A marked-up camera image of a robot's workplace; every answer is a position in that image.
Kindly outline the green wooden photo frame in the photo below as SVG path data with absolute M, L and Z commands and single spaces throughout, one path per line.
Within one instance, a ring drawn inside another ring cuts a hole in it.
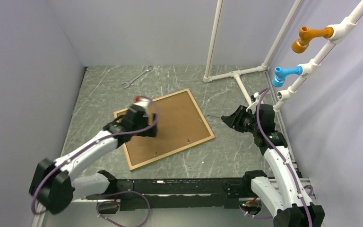
M 159 109 L 149 112 L 159 116 L 157 136 L 136 136 L 122 146 L 131 171 L 215 138 L 188 88 L 154 102 Z

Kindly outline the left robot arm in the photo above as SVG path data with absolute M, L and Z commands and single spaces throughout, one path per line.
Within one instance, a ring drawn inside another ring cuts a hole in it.
M 91 140 L 69 154 L 51 161 L 47 158 L 37 164 L 29 188 L 32 196 L 31 211 L 58 214 L 81 197 L 100 194 L 112 198 L 118 191 L 118 180 L 102 170 L 80 177 L 80 174 L 104 155 L 118 149 L 134 136 L 156 137 L 159 113 L 150 113 L 149 101 L 132 104 L 125 114 L 107 123 Z M 44 211 L 38 211 L 41 204 Z

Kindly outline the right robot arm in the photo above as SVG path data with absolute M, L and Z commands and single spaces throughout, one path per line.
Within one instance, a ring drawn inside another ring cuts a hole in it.
M 230 116 L 221 116 L 221 120 L 235 131 L 253 135 L 278 185 L 275 189 L 263 171 L 248 171 L 242 180 L 242 192 L 261 199 L 275 227 L 320 227 L 324 209 L 313 203 L 295 171 L 287 142 L 276 130 L 273 106 L 260 104 L 252 112 L 241 105 Z

